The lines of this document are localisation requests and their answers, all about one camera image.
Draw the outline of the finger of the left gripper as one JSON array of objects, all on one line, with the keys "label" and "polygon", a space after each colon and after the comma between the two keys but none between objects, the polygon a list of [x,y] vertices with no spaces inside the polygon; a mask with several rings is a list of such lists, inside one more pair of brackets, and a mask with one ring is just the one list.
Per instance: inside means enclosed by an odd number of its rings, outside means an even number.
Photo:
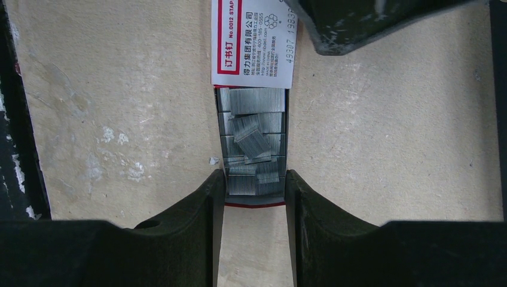
[{"label": "finger of the left gripper", "polygon": [[469,0],[286,0],[307,30],[315,52],[344,56]]}]

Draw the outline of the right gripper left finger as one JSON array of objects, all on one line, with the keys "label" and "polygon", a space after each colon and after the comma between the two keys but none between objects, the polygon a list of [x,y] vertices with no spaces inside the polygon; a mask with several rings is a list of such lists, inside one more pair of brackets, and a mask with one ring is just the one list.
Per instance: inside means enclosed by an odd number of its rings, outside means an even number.
[{"label": "right gripper left finger", "polygon": [[108,221],[1,222],[2,286],[216,286],[220,169],[134,228]]}]

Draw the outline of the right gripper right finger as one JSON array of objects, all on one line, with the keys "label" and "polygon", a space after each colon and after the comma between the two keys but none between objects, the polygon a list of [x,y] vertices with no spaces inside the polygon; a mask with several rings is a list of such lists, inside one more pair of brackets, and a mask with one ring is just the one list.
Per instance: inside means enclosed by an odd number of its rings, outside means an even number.
[{"label": "right gripper right finger", "polygon": [[296,171],[285,183],[295,286],[505,286],[504,222],[366,222]]}]

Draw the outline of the red white staple box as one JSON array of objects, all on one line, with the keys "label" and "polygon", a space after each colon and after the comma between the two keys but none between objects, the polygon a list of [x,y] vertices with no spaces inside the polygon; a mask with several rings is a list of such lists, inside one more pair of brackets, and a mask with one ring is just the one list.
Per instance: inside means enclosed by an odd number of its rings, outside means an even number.
[{"label": "red white staple box", "polygon": [[211,83],[292,87],[298,17],[280,0],[212,0]]}]

